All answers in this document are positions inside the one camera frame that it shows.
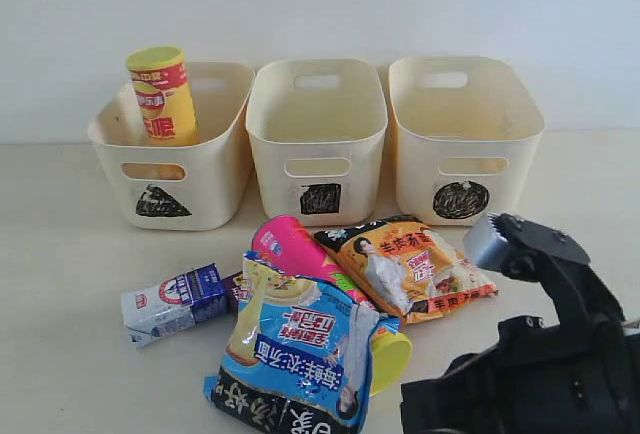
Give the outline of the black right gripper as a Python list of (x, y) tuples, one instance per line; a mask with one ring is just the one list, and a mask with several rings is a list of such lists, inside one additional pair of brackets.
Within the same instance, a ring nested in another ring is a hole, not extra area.
[(639, 325), (568, 234), (485, 213), (463, 239), (480, 269), (539, 284), (558, 322), (500, 322), (498, 341), (454, 359), (434, 379), (401, 387), (407, 433), (635, 433)]

